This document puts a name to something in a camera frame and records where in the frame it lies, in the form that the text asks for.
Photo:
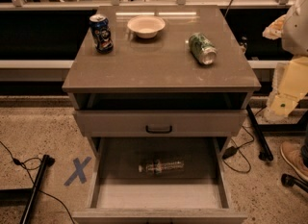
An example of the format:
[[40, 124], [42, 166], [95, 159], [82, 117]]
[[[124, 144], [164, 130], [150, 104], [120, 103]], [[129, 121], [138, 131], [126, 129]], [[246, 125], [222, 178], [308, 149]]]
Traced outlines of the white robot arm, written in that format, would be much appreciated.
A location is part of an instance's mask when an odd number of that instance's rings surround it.
[[279, 121], [287, 117], [308, 93], [308, 0], [295, 0], [286, 14], [263, 32], [268, 39], [281, 39], [282, 48], [293, 55], [279, 63], [273, 74], [264, 118]]

